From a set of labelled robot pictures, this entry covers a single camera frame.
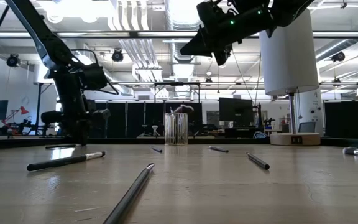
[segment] black marker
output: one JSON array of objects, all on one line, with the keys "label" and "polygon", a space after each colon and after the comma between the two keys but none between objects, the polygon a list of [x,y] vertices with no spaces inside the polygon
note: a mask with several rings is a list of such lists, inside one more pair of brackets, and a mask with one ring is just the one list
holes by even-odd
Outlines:
[{"label": "black marker", "polygon": [[219,151],[219,152],[225,152],[225,153],[228,153],[228,152],[229,152],[229,150],[227,150],[227,149],[222,149],[222,148],[213,147],[213,146],[210,146],[209,149],[212,149],[212,150],[215,150],[215,151]]},{"label": "black marker", "polygon": [[62,158],[62,159],[54,159],[51,161],[38,162],[35,164],[29,164],[27,166],[27,170],[35,171],[35,170],[46,169],[46,168],[51,168],[51,167],[59,167],[59,166],[64,166],[64,165],[68,165],[68,164],[73,164],[73,163],[77,163],[77,162],[83,162],[83,161],[87,161],[90,159],[103,157],[104,155],[106,155],[106,152],[103,151],[103,152],[89,153],[89,154],[80,155],[80,156],[71,156],[71,157]]},{"label": "black marker", "polygon": [[252,160],[254,163],[258,164],[258,166],[260,166],[261,168],[268,170],[270,169],[270,165],[267,164],[266,162],[264,162],[262,159],[259,159],[258,157],[252,155],[251,153],[248,153],[248,159]]},{"label": "black marker", "polygon": [[67,145],[59,145],[59,146],[47,146],[46,149],[66,149],[69,147],[75,147],[76,144],[67,144]]},{"label": "black marker", "polygon": [[156,152],[162,153],[162,149],[156,148],[154,146],[151,146],[151,148]]},{"label": "black marker", "polygon": [[121,201],[118,202],[114,210],[110,213],[103,224],[121,224],[124,223],[125,216],[128,214],[131,205],[136,200],[140,191],[149,179],[154,164],[149,164],[140,174],[137,176],[135,182],[131,185],[128,191],[125,193]]}]

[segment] office chair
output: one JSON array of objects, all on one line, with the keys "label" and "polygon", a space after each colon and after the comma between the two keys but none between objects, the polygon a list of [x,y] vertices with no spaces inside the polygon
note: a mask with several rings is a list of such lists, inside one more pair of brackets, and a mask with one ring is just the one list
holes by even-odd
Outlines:
[{"label": "office chair", "polygon": [[316,122],[303,122],[299,124],[299,133],[314,133],[316,131]]}]

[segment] ceiling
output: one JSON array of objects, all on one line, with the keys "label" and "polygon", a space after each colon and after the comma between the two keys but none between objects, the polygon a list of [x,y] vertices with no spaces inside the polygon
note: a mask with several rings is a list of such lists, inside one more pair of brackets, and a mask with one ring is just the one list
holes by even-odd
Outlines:
[{"label": "ceiling", "polygon": [[[49,1],[32,1],[38,12],[47,17],[46,10],[42,7],[45,2]],[[347,31],[358,30],[358,0],[347,1],[348,6],[345,9],[340,9],[342,0],[316,0],[312,6],[312,25],[313,30],[326,30],[326,31]],[[101,13],[101,17],[94,23],[86,23],[79,17],[65,17],[61,22],[53,24],[45,19],[47,25],[51,30],[56,32],[69,32],[69,31],[110,31],[108,26],[108,19],[104,17],[103,13],[106,8],[111,5],[109,0],[93,1],[95,9]],[[164,0],[149,0],[148,6],[148,25],[150,30],[167,30],[166,26],[166,13]],[[0,1],[0,16],[4,10],[4,1]],[[81,10],[73,5],[73,11]],[[1,31],[25,31],[22,24],[18,21],[16,16],[9,11],[1,26]],[[334,45],[341,40],[336,39],[315,39],[314,47],[318,51],[322,47]],[[170,44],[163,39],[153,39],[152,44],[157,56],[158,64],[162,67],[162,77],[172,77],[172,56],[170,53]],[[115,80],[124,82],[133,82],[132,61],[128,55],[124,54],[124,60],[119,63],[113,63],[111,55],[115,48],[121,48],[119,40],[117,39],[70,39],[65,40],[65,43],[71,47],[82,47],[85,44],[99,55],[99,61],[104,68],[112,72]],[[206,72],[212,72],[213,82],[236,82],[241,81],[241,74],[246,81],[256,82],[263,81],[260,75],[260,57],[256,55],[260,52],[260,44],[258,39],[244,39],[241,45],[234,44],[234,55],[229,58],[227,66],[218,68],[213,58],[196,57],[193,61],[195,70],[193,73],[192,81],[204,82]],[[343,62],[337,63],[333,69],[333,63],[322,61],[318,63],[320,70],[321,81],[331,81],[334,79],[334,74],[340,76],[342,74],[358,71],[358,43],[343,50],[346,59]],[[17,53],[24,62],[40,63],[39,57],[36,54],[34,43],[29,39],[0,39],[0,57],[7,58],[9,54]],[[358,75],[354,75],[346,80],[347,82],[358,82]],[[354,86],[343,88],[343,92],[352,91]]]}]

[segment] monitor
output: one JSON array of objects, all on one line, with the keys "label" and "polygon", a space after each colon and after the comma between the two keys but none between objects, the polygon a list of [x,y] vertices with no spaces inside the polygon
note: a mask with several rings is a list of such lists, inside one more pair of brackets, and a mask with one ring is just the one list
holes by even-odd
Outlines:
[{"label": "monitor", "polygon": [[235,127],[250,126],[254,122],[252,100],[219,98],[219,120],[233,121]]}]

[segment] table surface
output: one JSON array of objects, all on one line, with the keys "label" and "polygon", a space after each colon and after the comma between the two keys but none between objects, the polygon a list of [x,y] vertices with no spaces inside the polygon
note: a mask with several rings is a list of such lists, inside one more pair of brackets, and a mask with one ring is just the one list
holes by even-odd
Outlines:
[{"label": "table surface", "polygon": [[[154,174],[126,223],[358,223],[358,157],[341,147],[89,145],[0,150],[0,223],[102,223],[142,169]],[[38,172],[29,163],[107,151]],[[262,170],[251,152],[269,163]]]}]

